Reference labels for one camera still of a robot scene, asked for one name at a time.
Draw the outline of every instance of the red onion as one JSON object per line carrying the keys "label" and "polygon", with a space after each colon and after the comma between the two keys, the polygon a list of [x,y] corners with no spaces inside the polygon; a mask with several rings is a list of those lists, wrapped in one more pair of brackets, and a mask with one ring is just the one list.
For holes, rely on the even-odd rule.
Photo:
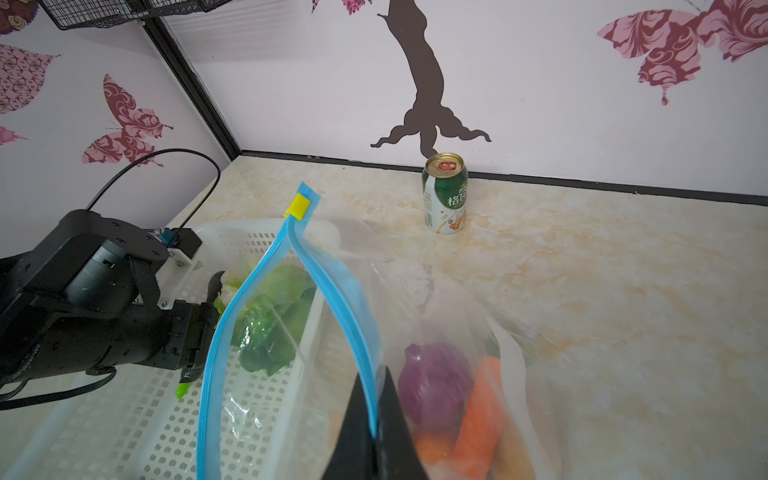
{"label": "red onion", "polygon": [[450,343],[406,348],[406,366],[397,380],[403,412],[416,425],[441,430],[461,420],[472,391],[469,362]]}

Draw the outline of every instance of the black cable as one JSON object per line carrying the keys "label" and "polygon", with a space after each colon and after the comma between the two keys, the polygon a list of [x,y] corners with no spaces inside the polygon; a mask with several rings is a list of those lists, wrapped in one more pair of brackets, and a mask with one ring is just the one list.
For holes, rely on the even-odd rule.
{"label": "black cable", "polygon": [[137,165],[140,165],[143,162],[145,162],[145,161],[147,161],[147,160],[149,160],[149,159],[151,159],[153,157],[156,157],[157,155],[169,154],[169,153],[175,152],[175,151],[180,151],[180,152],[184,152],[184,153],[188,153],[188,154],[198,155],[198,156],[200,156],[202,158],[205,158],[206,160],[211,162],[214,165],[214,167],[216,167],[216,181],[214,181],[214,185],[210,188],[210,190],[208,190],[208,193],[205,194],[205,197],[203,197],[203,200],[200,200],[200,203],[198,203],[197,206],[194,208],[194,210],[192,210],[192,213],[189,214],[189,216],[183,222],[181,222],[181,225],[179,225],[179,228],[183,227],[184,225],[187,224],[189,219],[192,218],[192,216],[197,212],[197,210],[200,207],[203,206],[203,203],[205,203],[205,200],[208,200],[208,197],[210,197],[210,195],[214,192],[214,188],[216,188],[216,186],[219,184],[219,180],[221,180],[221,168],[219,168],[219,165],[211,157],[208,157],[206,154],[202,154],[199,151],[189,150],[187,148],[165,148],[163,150],[158,150],[156,152],[152,152],[151,154],[146,155],[146,156],[138,159],[134,163],[128,165],[123,170],[120,170],[117,175],[112,177],[112,180],[108,181],[107,184],[104,185],[104,187],[99,191],[99,193],[96,194],[94,199],[91,200],[91,202],[88,204],[88,206],[85,209],[86,210],[90,210],[91,208],[93,208],[93,206],[96,204],[96,202],[98,202],[98,199],[100,199],[101,196],[104,195],[104,192],[107,191],[107,189],[109,187],[111,187],[114,182],[118,181],[118,178],[122,177],[123,174],[125,174],[125,172],[129,171],[131,168],[136,167]]}
{"label": "black cable", "polygon": [[27,386],[27,381],[28,380],[25,380],[24,382],[19,383],[18,386],[15,389],[13,389],[12,392],[0,393],[0,402],[4,402],[5,400],[12,399],[13,397],[15,397],[17,393],[21,392],[21,390]]}
{"label": "black cable", "polygon": [[84,393],[93,392],[109,383],[110,380],[117,375],[118,370],[113,366],[104,368],[105,372],[109,372],[109,376],[98,380],[97,382],[89,383],[72,390],[65,390],[64,392],[46,393],[45,395],[29,396],[23,399],[5,400],[0,402],[0,410],[19,409],[21,407],[28,407],[32,405],[39,405],[41,403],[56,402],[57,400],[70,399],[73,396],[82,395]]}

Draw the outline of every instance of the white wall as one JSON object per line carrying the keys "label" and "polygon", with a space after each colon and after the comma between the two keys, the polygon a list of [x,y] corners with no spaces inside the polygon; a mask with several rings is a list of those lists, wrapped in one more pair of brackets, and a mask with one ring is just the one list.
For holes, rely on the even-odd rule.
{"label": "white wall", "polygon": [[[134,96],[139,108],[153,109],[163,124],[157,149],[201,151],[221,167],[229,164],[218,143],[136,23],[109,29],[60,31],[40,9],[21,31],[0,35],[0,44],[40,54],[51,61],[45,83],[32,102],[0,114],[0,126],[27,138],[0,145],[0,257],[34,248],[68,211],[84,208],[101,187],[127,165],[83,164],[85,149],[118,123],[104,99],[109,74]],[[203,158],[166,154],[164,165],[136,167],[96,204],[98,213],[137,224],[165,225],[215,175]]]}
{"label": "white wall", "polygon": [[[692,0],[706,11],[712,0]],[[375,0],[235,0],[170,20],[244,149],[421,165],[419,138],[371,148],[401,124],[415,87]],[[482,138],[438,136],[471,170],[742,194],[768,194],[768,48],[734,63],[699,47],[695,80],[637,82],[597,33],[684,0],[417,0],[445,78],[442,104]]]}

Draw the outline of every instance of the orange vegetable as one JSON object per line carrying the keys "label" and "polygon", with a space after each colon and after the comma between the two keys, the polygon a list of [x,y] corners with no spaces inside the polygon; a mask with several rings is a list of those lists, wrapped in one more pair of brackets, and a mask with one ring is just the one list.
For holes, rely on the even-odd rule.
{"label": "orange vegetable", "polygon": [[455,435],[444,432],[420,432],[414,436],[416,453],[419,454],[419,460],[422,462],[435,465],[451,455]]}
{"label": "orange vegetable", "polygon": [[528,449],[513,419],[502,429],[491,472],[494,480],[536,480]]}
{"label": "orange vegetable", "polygon": [[485,480],[505,421],[502,362],[486,356],[480,361],[475,387],[467,400],[462,429],[453,449],[454,471],[473,480]]}

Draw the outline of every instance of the wall decal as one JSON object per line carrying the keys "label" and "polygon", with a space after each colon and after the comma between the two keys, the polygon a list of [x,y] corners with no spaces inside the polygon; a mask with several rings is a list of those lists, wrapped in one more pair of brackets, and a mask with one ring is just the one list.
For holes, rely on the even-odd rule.
{"label": "wall decal", "polygon": [[10,131],[8,128],[0,127],[0,147],[17,140],[26,140],[26,138],[19,137],[16,132]]}
{"label": "wall decal", "polygon": [[26,27],[38,12],[38,0],[0,0],[0,35]]}
{"label": "wall decal", "polygon": [[116,84],[109,75],[104,76],[104,98],[107,99],[109,110],[121,126],[115,131],[99,138],[83,153],[83,163],[116,164],[123,157],[134,163],[144,155],[154,152],[154,145],[143,139],[146,137],[160,138],[163,136],[163,125],[154,114],[154,110],[136,108],[136,101],[120,85]]}
{"label": "wall decal", "polygon": [[[350,15],[365,4],[365,0],[342,1]],[[313,0],[313,9],[316,5],[317,1]],[[388,137],[380,138],[378,142],[371,144],[371,147],[396,144],[405,136],[419,134],[422,155],[429,158],[437,153],[435,142],[438,128],[443,137],[457,137],[461,140],[483,137],[485,141],[491,141],[484,131],[469,130],[450,108],[442,105],[445,80],[435,52],[424,37],[427,18],[416,6],[415,1],[390,0],[389,13],[379,14],[379,17],[384,18],[389,31],[406,54],[416,85],[416,100],[413,107],[406,112],[402,125],[395,126]]]}
{"label": "wall decal", "polygon": [[0,45],[0,114],[23,108],[37,96],[45,69],[56,57]]}
{"label": "wall decal", "polygon": [[646,10],[619,18],[598,32],[624,58],[647,54],[638,81],[661,86],[662,105],[669,103],[669,87],[695,78],[701,69],[699,44],[713,46],[716,35],[723,60],[736,61],[768,45],[768,0],[715,0],[708,11],[699,10],[699,15]]}

